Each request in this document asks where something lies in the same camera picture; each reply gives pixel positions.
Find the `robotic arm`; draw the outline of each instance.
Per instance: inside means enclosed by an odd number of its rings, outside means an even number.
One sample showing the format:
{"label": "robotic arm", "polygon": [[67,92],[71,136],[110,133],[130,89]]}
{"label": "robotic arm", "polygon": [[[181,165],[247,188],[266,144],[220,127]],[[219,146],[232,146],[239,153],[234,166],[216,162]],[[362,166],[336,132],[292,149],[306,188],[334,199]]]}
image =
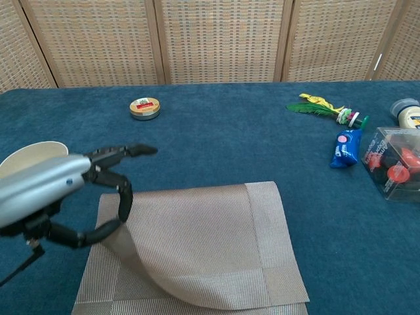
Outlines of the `robotic arm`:
{"label": "robotic arm", "polygon": [[[88,154],[54,157],[0,180],[0,236],[23,234],[33,255],[0,282],[8,282],[19,271],[44,254],[39,239],[72,248],[90,246],[107,238],[129,217],[133,191],[127,177],[109,170],[124,157],[154,154],[153,147],[137,144],[101,148]],[[90,232],[76,232],[51,222],[60,212],[62,200],[86,182],[117,189],[118,216]]]}

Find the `beige placemat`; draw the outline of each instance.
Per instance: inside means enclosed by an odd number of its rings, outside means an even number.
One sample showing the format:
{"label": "beige placemat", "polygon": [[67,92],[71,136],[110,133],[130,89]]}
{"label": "beige placemat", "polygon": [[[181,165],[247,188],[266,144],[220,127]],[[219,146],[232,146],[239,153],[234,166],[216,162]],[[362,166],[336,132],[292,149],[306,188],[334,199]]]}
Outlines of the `beige placemat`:
{"label": "beige placemat", "polygon": [[[117,194],[101,197],[98,222]],[[135,194],[91,249],[73,314],[306,314],[273,182]]]}

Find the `tin lid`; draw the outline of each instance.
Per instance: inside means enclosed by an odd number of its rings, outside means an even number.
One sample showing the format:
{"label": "tin lid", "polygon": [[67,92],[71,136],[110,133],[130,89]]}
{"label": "tin lid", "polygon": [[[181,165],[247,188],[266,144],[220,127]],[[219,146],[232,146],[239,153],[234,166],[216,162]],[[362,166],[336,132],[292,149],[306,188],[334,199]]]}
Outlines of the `tin lid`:
{"label": "tin lid", "polygon": [[152,97],[138,98],[130,104],[130,112],[136,116],[150,116],[158,111],[160,111],[160,103]]}

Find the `blue package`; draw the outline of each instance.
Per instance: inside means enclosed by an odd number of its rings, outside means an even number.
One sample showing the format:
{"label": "blue package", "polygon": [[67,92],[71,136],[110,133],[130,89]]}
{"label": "blue package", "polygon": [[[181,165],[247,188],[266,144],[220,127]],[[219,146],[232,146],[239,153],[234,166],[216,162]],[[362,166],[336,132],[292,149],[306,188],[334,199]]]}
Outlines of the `blue package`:
{"label": "blue package", "polygon": [[361,138],[361,129],[341,131],[337,135],[333,159],[329,166],[342,169],[357,164]]}

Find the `plastic box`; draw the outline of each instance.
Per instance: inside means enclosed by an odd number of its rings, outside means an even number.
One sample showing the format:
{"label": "plastic box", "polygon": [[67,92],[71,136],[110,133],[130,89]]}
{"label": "plastic box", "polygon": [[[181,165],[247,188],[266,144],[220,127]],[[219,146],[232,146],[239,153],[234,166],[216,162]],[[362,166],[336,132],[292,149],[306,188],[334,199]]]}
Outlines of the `plastic box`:
{"label": "plastic box", "polygon": [[377,128],[362,163],[386,199],[420,202],[420,129]]}

